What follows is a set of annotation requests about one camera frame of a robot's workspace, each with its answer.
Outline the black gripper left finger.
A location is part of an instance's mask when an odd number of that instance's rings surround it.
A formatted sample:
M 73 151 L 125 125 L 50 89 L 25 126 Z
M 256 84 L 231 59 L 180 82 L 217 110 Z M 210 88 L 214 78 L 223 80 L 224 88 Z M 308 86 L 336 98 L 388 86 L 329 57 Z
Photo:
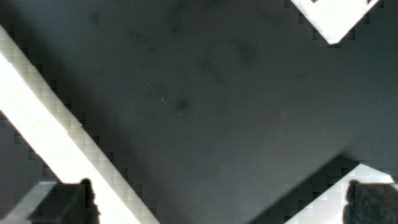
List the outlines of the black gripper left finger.
M 31 214 L 32 224 L 100 224 L 91 180 L 57 183 Z

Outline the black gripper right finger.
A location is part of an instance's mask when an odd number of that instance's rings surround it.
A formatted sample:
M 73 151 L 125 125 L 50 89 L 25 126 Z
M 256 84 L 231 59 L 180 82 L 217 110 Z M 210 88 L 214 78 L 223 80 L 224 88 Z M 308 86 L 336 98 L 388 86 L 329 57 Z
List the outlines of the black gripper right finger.
M 398 184 L 350 181 L 343 224 L 398 224 Z

